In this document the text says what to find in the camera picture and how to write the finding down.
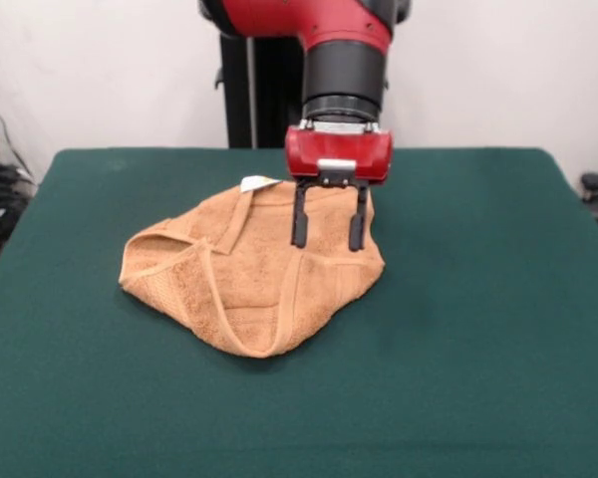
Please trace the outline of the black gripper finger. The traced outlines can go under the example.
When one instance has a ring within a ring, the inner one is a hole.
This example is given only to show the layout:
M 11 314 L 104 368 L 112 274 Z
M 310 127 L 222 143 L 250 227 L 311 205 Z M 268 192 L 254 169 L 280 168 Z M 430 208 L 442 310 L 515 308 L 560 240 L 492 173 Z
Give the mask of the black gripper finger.
M 352 252 L 357 252 L 364 249 L 369 182 L 354 179 L 349 182 L 349 186 L 357 190 L 356 212 L 351 218 L 349 228 L 349 249 Z
M 291 244 L 297 248 L 304 248 L 307 243 L 308 216 L 305 212 L 305 201 L 306 193 L 312 184 L 311 178 L 299 178 L 295 182 Z

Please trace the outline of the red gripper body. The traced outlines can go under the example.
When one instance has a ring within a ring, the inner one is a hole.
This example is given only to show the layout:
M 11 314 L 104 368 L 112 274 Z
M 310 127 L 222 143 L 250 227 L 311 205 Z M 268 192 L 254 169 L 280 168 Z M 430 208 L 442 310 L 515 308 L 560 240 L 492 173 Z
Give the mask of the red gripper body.
M 382 184 L 393 156 L 393 135 L 375 122 L 327 122 L 304 119 L 285 136 L 288 169 L 295 178 L 327 173 Z

